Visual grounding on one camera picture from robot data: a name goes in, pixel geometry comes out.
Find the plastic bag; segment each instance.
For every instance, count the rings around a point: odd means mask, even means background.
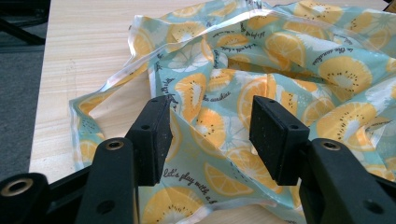
[[[132,59],[70,102],[76,166],[90,164],[104,139],[90,111],[148,70],[151,96],[173,96],[174,138],[161,183],[139,189],[143,223],[192,223],[250,203],[305,223],[298,188],[278,186],[248,141],[252,97],[277,100],[310,139],[339,141],[394,181],[395,34],[394,14],[311,1],[213,1],[136,17]]]

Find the wood grain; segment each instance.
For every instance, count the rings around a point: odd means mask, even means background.
[[[134,15],[160,17],[178,8],[191,6],[200,0],[52,0],[47,43],[41,77],[35,135],[30,172],[46,175],[53,182],[74,172],[72,139],[68,102],[78,96],[98,90],[108,77],[118,72],[129,59],[128,27]],[[270,5],[294,1],[267,1]],[[362,6],[382,10],[383,1],[346,0],[320,1],[338,6]],[[140,109],[149,98],[147,78],[142,76],[109,98],[123,104],[107,105],[92,111],[107,138],[124,136]],[[269,218],[267,223],[279,219],[257,206],[246,220]],[[218,212],[202,223],[241,222],[242,213],[230,212],[227,216]]]

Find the screw hole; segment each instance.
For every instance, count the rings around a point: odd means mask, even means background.
[[[112,141],[107,143],[106,149],[107,150],[117,150],[123,147],[123,142],[121,141]]]
[[[329,150],[340,150],[340,146],[338,146],[337,144],[333,143],[333,142],[321,142],[322,146],[326,149]]]
[[[106,213],[111,212],[115,206],[116,204],[113,201],[107,200],[102,203],[99,203],[99,205],[96,206],[96,212],[101,215],[104,215]]]
[[[149,129],[149,125],[142,125],[141,128],[142,128],[143,130],[148,130],[148,129]]]
[[[24,193],[30,187],[33,186],[33,179],[31,178],[21,178],[8,183],[1,190],[1,195],[5,197],[12,197]]]
[[[384,213],[384,209],[378,203],[373,202],[373,200],[368,199],[363,201],[363,206],[365,209],[369,210],[372,213],[382,214]]]

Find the gray carpet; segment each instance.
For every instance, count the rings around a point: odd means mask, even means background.
[[[47,24],[25,30],[45,37]],[[29,171],[43,55],[0,32],[0,181]]]

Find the table surface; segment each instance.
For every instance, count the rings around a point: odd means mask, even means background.
[[[44,174],[49,182],[53,182],[75,171],[68,102],[98,90],[107,78],[118,72],[129,59],[128,27],[134,15],[161,17],[178,8],[201,2],[205,1],[52,0],[30,172]],[[266,2],[274,6],[295,1]],[[379,10],[387,5],[381,0],[319,0],[319,2]],[[125,135],[149,99],[147,83],[147,77],[139,77],[128,83],[127,88],[122,88],[111,96],[112,102],[120,101],[129,106],[120,109],[116,105],[106,106],[106,103],[103,103],[100,109],[92,111],[92,116],[104,130],[106,138]],[[126,115],[125,111],[134,111],[134,115]],[[224,216],[224,211],[216,212],[207,218],[206,222],[216,223],[216,220],[220,220],[219,222],[228,223],[232,220],[235,223],[241,221],[257,223],[264,218],[267,219],[267,223],[284,223],[263,211],[258,205],[240,208],[238,212],[229,212],[227,216]]]

